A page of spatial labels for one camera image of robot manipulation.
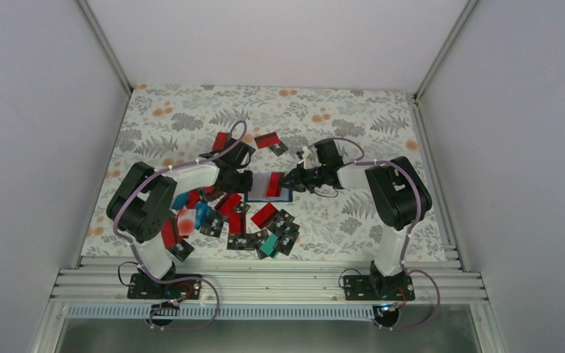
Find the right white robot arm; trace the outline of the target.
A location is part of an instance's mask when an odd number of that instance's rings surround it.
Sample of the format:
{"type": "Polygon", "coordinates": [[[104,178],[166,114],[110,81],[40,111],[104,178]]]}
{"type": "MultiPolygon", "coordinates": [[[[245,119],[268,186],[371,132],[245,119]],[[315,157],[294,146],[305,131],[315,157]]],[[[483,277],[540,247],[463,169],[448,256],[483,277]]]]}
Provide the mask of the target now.
{"type": "Polygon", "coordinates": [[[384,223],[377,255],[372,261],[369,290],[387,299],[397,290],[396,275],[406,273],[405,252],[413,228],[432,208],[432,199],[407,157],[345,163],[336,138],[320,140],[298,153],[300,161],[282,179],[294,192],[315,194],[319,188],[368,191],[384,223]]]}

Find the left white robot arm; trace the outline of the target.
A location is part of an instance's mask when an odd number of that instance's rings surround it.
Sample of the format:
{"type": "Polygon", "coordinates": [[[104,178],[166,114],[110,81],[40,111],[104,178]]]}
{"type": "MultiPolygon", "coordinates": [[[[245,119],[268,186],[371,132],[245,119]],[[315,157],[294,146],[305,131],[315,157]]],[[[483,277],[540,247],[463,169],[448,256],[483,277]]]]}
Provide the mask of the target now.
{"type": "Polygon", "coordinates": [[[171,205],[178,195],[204,189],[213,194],[245,193],[252,188],[252,172],[245,168],[255,148],[236,140],[221,151],[198,160],[171,165],[160,171],[137,162],[110,199],[106,214],[114,233],[128,242],[145,274],[146,288],[158,298],[175,288],[174,263],[160,235],[174,215],[171,205]]]}

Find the teal card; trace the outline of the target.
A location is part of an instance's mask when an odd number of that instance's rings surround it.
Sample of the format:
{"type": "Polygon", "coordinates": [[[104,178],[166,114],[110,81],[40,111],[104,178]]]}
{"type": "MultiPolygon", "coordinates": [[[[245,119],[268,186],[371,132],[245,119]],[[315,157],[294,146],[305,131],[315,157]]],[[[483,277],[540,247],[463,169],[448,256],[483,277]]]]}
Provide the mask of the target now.
{"type": "Polygon", "coordinates": [[[276,244],[278,237],[276,235],[270,235],[267,239],[263,239],[257,248],[257,255],[260,260],[267,257],[275,258],[278,255],[276,250],[276,244]]]}

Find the blue card holder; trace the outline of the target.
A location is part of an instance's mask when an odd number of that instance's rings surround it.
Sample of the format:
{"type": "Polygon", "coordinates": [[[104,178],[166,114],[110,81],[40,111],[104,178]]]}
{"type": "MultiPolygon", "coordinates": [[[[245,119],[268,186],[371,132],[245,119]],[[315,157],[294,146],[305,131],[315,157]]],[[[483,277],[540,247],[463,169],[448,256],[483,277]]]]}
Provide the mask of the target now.
{"type": "Polygon", "coordinates": [[[287,188],[282,188],[282,195],[277,198],[266,197],[266,188],[271,173],[253,173],[251,190],[245,192],[244,201],[247,203],[267,203],[267,202],[292,202],[293,192],[287,188]]]}

